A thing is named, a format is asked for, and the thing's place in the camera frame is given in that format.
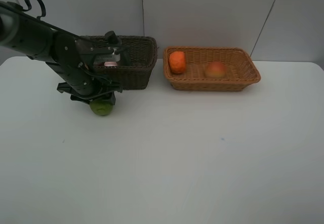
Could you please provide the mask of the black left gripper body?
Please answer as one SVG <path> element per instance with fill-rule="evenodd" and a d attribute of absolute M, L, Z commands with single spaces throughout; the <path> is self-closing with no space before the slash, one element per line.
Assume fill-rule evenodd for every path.
<path fill-rule="evenodd" d="M 102 83 L 98 80 L 94 80 L 90 82 L 81 82 L 81 84 L 76 86 L 71 86 L 67 82 L 59 83 L 57 86 L 57 91 L 60 93 L 70 94 L 78 99 L 91 100 L 108 96 L 114 92 L 121 93 L 123 88 L 118 82 L 107 84 L 105 82 Z"/>

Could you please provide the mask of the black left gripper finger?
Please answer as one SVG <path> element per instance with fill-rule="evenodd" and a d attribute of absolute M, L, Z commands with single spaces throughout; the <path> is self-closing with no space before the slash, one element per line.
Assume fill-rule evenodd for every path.
<path fill-rule="evenodd" d="M 115 105 L 116 97 L 115 97 L 114 92 L 110 92 L 108 94 L 103 95 L 102 100 L 105 103 L 108 103 L 108 104 L 111 104 L 111 105 Z"/>
<path fill-rule="evenodd" d="M 83 102 L 83 103 L 85 103 L 85 104 L 90 104 L 90 102 L 91 102 L 91 100 L 89 100 L 89 99 L 82 99 L 82 98 L 79 98 L 79 97 L 77 97 L 77 96 L 74 96 L 74 95 L 71 95 L 70 96 L 70 99 L 72 100 L 72 101 L 79 101 L 79 102 Z"/>

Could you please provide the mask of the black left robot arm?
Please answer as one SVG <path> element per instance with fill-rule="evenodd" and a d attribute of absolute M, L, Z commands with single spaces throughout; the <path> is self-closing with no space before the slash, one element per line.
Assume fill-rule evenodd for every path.
<path fill-rule="evenodd" d="M 102 101 L 115 105 L 119 82 L 94 70 L 95 61 L 119 62 L 126 50 L 114 31 L 103 41 L 78 36 L 42 21 L 46 8 L 42 0 L 25 0 L 27 9 L 14 2 L 1 2 L 1 46 L 43 61 L 63 79 L 57 86 L 71 100 L 90 104 Z"/>

